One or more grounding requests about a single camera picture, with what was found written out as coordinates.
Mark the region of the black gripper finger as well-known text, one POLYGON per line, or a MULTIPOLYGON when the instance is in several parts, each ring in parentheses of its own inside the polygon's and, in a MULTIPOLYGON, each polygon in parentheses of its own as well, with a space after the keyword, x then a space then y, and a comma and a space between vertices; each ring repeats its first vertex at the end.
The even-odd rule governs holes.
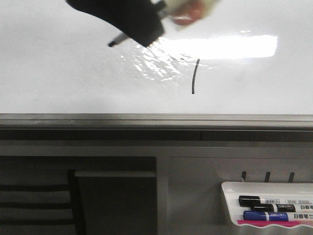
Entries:
POLYGON ((164 9, 163 0, 68 0, 67 4, 108 22, 144 47, 164 34, 158 14, 164 9))

